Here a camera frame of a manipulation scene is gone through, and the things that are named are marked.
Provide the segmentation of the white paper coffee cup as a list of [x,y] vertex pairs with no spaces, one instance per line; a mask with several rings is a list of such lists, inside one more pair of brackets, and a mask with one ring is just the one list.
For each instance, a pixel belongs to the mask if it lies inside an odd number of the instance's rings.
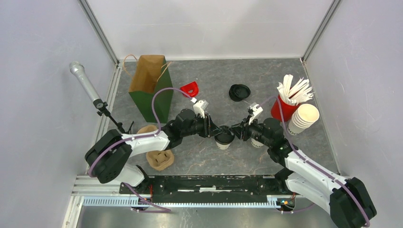
[[258,142],[258,141],[255,140],[255,139],[251,139],[251,144],[252,144],[254,147],[256,147],[256,148],[261,148],[262,146],[264,146],[263,143],[260,143],[260,142]]

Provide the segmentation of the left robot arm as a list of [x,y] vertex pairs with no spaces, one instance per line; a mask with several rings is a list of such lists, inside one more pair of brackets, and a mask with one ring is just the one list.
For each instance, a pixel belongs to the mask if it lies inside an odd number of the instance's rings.
[[149,189],[149,180],[138,166],[127,164],[129,158],[172,149],[187,136],[211,138],[221,132],[222,129],[213,123],[209,114],[201,116],[191,109],[181,110],[175,119],[149,133],[121,134],[112,129],[85,154],[88,175],[96,177],[101,184],[117,180],[129,184],[137,193],[145,193]]

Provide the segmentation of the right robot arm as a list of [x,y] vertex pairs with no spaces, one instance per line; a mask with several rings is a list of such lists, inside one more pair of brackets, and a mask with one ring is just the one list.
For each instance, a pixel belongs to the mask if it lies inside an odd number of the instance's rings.
[[283,166],[276,174],[277,192],[297,193],[326,211],[339,228],[367,228],[377,210],[364,183],[324,168],[291,143],[280,121],[267,118],[263,123],[246,121],[230,127],[240,140],[254,140],[268,147],[270,158]]

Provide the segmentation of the stack of black lids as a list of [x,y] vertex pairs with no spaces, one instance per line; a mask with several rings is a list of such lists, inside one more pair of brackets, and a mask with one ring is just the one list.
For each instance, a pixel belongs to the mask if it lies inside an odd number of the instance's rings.
[[229,89],[229,97],[232,101],[240,102],[251,94],[249,87],[243,84],[233,84]]

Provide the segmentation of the red plastic cup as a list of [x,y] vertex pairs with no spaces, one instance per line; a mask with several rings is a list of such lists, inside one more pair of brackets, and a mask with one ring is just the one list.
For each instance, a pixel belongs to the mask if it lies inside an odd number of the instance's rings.
[[294,112],[301,106],[299,105],[289,105],[286,104],[280,95],[278,95],[279,103],[277,101],[274,102],[273,107],[270,111],[271,116],[279,121],[285,121],[288,122]]

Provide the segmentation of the brown cardboard cup carrier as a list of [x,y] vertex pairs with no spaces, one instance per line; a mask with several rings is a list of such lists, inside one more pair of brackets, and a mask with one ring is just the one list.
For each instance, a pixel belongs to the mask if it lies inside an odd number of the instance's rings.
[[[137,133],[150,133],[156,131],[157,129],[158,128],[155,125],[147,125],[138,130]],[[153,169],[162,171],[173,164],[174,154],[171,150],[150,151],[146,153],[146,159]]]

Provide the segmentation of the stack of white paper cups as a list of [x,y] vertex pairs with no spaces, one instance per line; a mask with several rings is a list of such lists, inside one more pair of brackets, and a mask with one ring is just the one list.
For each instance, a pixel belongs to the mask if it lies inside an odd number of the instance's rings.
[[287,132],[297,135],[309,128],[320,117],[319,110],[312,104],[302,104],[292,115]]

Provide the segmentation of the green paper bag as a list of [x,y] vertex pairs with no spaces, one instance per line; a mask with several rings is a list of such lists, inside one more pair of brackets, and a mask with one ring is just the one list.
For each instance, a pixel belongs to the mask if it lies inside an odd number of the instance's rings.
[[153,114],[154,108],[160,122],[168,122],[173,91],[162,91],[157,97],[154,95],[163,88],[172,87],[172,80],[168,70],[168,62],[164,55],[141,55],[136,60],[136,70],[128,88],[128,93],[148,123],[156,123]]

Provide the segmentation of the silver microphone on stand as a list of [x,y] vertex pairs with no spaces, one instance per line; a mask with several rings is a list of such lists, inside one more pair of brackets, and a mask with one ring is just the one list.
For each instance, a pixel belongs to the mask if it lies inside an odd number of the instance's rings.
[[90,101],[94,105],[94,107],[97,109],[97,114],[99,116],[105,115],[108,117],[117,127],[117,129],[121,133],[131,133],[131,128],[134,124],[134,122],[131,123],[129,130],[126,131],[123,128],[123,123],[122,122],[117,122],[111,115],[111,112],[107,109],[108,103],[104,102],[101,97],[99,96],[98,92],[94,88],[93,84],[91,81],[88,79],[85,68],[83,67],[82,64],[80,64],[77,61],[73,61],[69,64],[70,72],[73,76],[76,77],[76,79],[80,82],[81,86],[85,90],[86,94],[88,95]]

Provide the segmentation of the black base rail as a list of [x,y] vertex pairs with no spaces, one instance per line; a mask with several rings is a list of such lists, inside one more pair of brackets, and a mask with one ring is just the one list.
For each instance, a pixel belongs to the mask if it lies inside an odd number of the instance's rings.
[[273,175],[153,176],[156,203],[263,203],[268,195],[289,195]]

